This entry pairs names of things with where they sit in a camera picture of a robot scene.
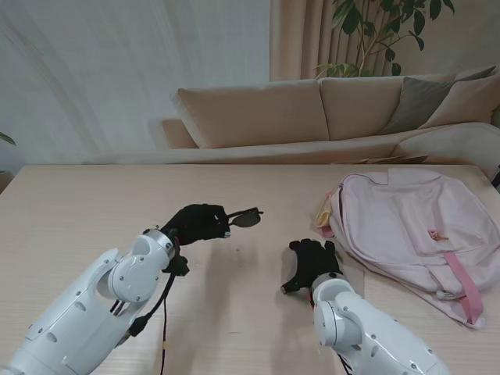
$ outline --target beige sofa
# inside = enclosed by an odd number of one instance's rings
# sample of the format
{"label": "beige sofa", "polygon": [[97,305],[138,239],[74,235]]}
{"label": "beige sofa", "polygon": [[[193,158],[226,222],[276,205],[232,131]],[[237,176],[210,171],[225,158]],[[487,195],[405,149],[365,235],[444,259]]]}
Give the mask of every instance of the beige sofa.
{"label": "beige sofa", "polygon": [[[450,81],[469,73],[418,78]],[[464,159],[489,177],[495,173],[500,129],[491,124],[377,135],[398,106],[401,86],[402,77],[373,77],[179,89],[173,102],[180,120],[163,122],[170,150],[94,162],[325,164],[434,155]],[[500,126],[496,117],[494,125]]]}

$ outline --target black gloved hand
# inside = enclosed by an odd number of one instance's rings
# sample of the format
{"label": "black gloved hand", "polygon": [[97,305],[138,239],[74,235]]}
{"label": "black gloved hand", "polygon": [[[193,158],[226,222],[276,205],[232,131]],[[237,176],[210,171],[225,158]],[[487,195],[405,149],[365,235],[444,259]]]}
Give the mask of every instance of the black gloved hand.
{"label": "black gloved hand", "polygon": [[162,228],[177,231],[179,245],[189,245],[198,240],[225,238],[230,233],[229,219],[221,205],[187,205],[174,215]]}
{"label": "black gloved hand", "polygon": [[290,250],[297,254],[297,272],[287,283],[281,286],[283,293],[311,289],[314,280],[324,273],[342,274],[335,256],[335,245],[327,241],[323,247],[318,241],[304,239],[290,242]]}

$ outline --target throw pillow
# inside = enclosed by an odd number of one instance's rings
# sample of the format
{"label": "throw pillow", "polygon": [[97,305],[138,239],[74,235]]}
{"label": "throw pillow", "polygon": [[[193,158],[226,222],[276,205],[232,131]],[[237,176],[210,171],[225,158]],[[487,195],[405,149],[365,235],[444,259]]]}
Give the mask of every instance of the throw pillow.
{"label": "throw pillow", "polygon": [[500,76],[457,82],[419,129],[450,123],[491,123],[491,115],[499,105]]}
{"label": "throw pillow", "polygon": [[389,124],[379,134],[394,134],[418,129],[438,109],[454,83],[485,78],[494,69],[495,66],[492,66],[454,82],[431,82],[405,77],[403,79],[399,105],[392,115]]}

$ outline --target wooden table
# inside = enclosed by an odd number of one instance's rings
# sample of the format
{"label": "wooden table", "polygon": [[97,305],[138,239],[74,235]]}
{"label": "wooden table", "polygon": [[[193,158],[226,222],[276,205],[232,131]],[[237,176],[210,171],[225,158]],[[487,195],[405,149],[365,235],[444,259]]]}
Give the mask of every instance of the wooden table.
{"label": "wooden table", "polygon": [[[418,166],[458,177],[500,221],[500,196],[472,166]],[[326,191],[347,173],[386,166],[28,166],[0,196],[0,363],[28,326],[98,255],[128,251],[145,228],[194,202],[227,212],[258,206],[253,228],[184,250],[191,272],[168,303],[165,374],[342,373],[319,352],[304,295],[279,291],[288,243],[312,227]],[[500,286],[484,292],[487,327],[472,331],[391,280],[367,273],[365,297],[434,347],[453,374],[500,369]],[[163,317],[115,350],[97,374],[157,374]]]}

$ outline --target pink strap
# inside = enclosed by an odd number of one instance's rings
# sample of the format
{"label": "pink strap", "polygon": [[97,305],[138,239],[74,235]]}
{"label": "pink strap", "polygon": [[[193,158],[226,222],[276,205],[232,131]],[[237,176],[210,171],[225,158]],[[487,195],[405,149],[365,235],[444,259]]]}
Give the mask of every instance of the pink strap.
{"label": "pink strap", "polygon": [[462,304],[463,311],[465,311],[467,315],[468,322],[476,324],[477,318],[483,313],[481,294],[454,252],[445,253],[445,260],[448,262],[453,274],[460,281],[466,293],[465,297],[460,299],[460,303]]}

